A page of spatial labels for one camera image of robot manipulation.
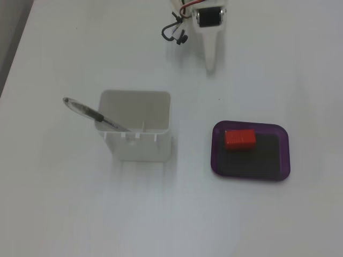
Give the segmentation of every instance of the black wire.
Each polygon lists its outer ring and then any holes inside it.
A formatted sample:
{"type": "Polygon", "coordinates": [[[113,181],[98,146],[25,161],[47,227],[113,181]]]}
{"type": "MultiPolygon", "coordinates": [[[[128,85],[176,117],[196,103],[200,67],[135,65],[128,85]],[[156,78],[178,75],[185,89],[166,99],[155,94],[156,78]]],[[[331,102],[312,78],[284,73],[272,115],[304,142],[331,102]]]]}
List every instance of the black wire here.
{"type": "Polygon", "coordinates": [[[163,38],[164,38],[165,40],[167,40],[167,41],[173,41],[174,38],[173,38],[173,37],[167,37],[167,36],[165,35],[165,30],[168,29],[168,28],[174,27],[175,25],[180,24],[180,23],[183,22],[183,18],[177,16],[174,12],[172,12],[172,15],[175,17],[176,22],[173,23],[173,24],[170,24],[170,25],[168,25],[168,26],[166,26],[166,27],[164,27],[164,28],[162,29],[162,36],[163,36],[163,38]]]}
{"type": "Polygon", "coordinates": [[[175,23],[173,23],[173,24],[170,24],[170,25],[168,25],[168,26],[166,26],[166,27],[164,27],[163,29],[162,29],[162,36],[163,36],[163,38],[165,39],[165,40],[167,40],[167,41],[173,41],[174,40],[174,38],[173,37],[167,37],[166,35],[165,35],[165,30],[167,29],[167,28],[171,28],[171,27],[174,27],[175,25],[177,25],[177,24],[179,24],[180,22],[175,22],[175,23]]]}
{"type": "Polygon", "coordinates": [[[186,8],[183,9],[183,14],[186,14],[186,8]]]}

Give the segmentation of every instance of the white plastic part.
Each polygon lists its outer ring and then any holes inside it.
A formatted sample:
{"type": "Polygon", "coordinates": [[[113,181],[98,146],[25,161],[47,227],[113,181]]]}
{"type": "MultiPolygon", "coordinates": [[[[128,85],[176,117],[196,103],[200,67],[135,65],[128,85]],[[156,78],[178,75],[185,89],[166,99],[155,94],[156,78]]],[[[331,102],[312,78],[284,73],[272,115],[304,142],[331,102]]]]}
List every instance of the white plastic part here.
{"type": "Polygon", "coordinates": [[[202,35],[204,52],[205,52],[205,63],[208,71],[213,71],[215,67],[215,59],[217,54],[217,38],[218,33],[222,31],[226,24],[226,1],[223,0],[208,0],[193,6],[193,26],[195,31],[202,35]],[[200,28],[197,20],[197,10],[208,7],[222,7],[223,15],[222,22],[219,26],[203,27],[200,28]]]}
{"type": "Polygon", "coordinates": [[[169,130],[170,95],[167,92],[107,90],[99,112],[132,132],[116,132],[102,123],[95,127],[123,161],[165,162],[172,149],[169,130]]]}

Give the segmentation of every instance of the open box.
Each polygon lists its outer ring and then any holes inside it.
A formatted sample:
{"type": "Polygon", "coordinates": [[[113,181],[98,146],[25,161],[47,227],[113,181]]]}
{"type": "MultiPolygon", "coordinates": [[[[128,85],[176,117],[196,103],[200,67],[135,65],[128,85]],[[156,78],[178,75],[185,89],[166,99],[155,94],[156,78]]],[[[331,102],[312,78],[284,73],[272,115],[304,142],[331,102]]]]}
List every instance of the open box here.
{"type": "Polygon", "coordinates": [[[95,128],[120,160],[169,159],[172,152],[169,93],[107,90],[101,94],[99,112],[131,131],[116,132],[95,122],[95,128]]]}

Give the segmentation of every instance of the pen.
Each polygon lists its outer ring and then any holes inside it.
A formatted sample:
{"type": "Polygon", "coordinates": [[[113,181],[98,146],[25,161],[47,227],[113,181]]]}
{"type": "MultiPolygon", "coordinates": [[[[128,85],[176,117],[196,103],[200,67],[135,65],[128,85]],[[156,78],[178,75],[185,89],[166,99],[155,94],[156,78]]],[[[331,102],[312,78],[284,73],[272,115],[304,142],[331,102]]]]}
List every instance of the pen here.
{"type": "Polygon", "coordinates": [[[130,130],[128,130],[127,128],[121,126],[120,124],[110,120],[109,118],[105,117],[104,115],[98,113],[97,111],[89,108],[88,106],[83,105],[82,103],[65,97],[63,98],[63,102],[65,103],[65,105],[71,109],[72,111],[76,112],[77,114],[80,114],[84,117],[93,119],[97,122],[103,122],[106,125],[110,126],[111,128],[115,129],[116,131],[119,132],[130,132],[130,130]]]}

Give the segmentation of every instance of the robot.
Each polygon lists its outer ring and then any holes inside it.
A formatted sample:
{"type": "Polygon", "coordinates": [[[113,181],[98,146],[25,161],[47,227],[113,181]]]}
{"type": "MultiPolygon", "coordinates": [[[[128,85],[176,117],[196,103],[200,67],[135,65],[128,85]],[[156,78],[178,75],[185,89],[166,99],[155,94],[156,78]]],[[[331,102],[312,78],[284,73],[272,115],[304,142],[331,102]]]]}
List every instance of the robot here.
{"type": "Polygon", "coordinates": [[[167,41],[176,41],[181,45],[188,39],[186,30],[193,26],[201,35],[208,71],[215,67],[218,33],[226,24],[226,0],[170,0],[175,12],[176,22],[163,28],[162,36],[167,41]],[[165,30],[173,27],[172,36],[166,37],[165,30]]]}

